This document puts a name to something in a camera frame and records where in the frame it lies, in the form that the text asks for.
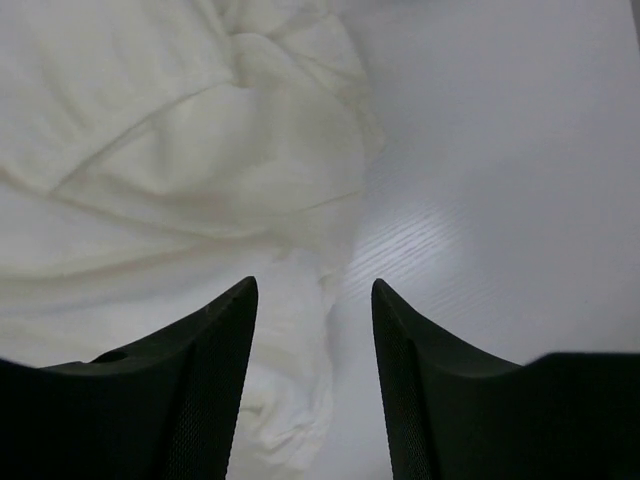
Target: dark object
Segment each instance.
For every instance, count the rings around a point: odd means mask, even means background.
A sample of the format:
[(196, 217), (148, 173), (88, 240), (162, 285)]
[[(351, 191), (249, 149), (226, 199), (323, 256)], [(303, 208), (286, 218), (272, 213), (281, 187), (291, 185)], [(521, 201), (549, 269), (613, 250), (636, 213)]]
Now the dark object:
[(640, 478), (640, 356), (489, 355), (373, 288), (397, 480)]
[(11, 480), (223, 480), (249, 360), (254, 279), (91, 363), (0, 361)]

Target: table surface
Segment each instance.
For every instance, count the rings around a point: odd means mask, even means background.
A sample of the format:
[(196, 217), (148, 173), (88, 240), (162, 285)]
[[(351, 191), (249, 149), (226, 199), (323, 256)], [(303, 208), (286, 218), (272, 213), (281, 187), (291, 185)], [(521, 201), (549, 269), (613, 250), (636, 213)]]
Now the table surface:
[(629, 0), (336, 0), (388, 135), (330, 319), (309, 480), (389, 480), (370, 286), (480, 348), (640, 348), (640, 59)]

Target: white cloth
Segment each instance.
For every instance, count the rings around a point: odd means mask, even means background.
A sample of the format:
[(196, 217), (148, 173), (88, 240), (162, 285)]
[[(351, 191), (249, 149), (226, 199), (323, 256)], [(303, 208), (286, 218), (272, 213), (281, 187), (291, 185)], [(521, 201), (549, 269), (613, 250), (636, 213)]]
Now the white cloth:
[(296, 478), (381, 146), (341, 24), (322, 0), (0, 1), (0, 355), (89, 359), (256, 275), (230, 476)]

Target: white tabletop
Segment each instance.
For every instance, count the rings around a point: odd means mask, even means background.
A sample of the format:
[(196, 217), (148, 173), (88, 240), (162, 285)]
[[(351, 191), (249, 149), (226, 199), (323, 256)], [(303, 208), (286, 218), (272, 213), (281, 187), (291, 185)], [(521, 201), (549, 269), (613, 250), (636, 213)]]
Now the white tabletop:
[(525, 362), (640, 349), (640, 58), (629, 0), (337, 0), (388, 134), (331, 318), (309, 480), (389, 480), (369, 291)]

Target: white towel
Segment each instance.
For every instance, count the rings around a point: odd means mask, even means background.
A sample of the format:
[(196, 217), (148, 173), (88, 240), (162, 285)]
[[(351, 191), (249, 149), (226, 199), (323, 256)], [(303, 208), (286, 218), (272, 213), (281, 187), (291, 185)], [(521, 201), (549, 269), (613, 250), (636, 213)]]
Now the white towel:
[(0, 0), (0, 355), (88, 360), (244, 275), (230, 478), (297, 478), (330, 420), (325, 316), (381, 147), (322, 0)]

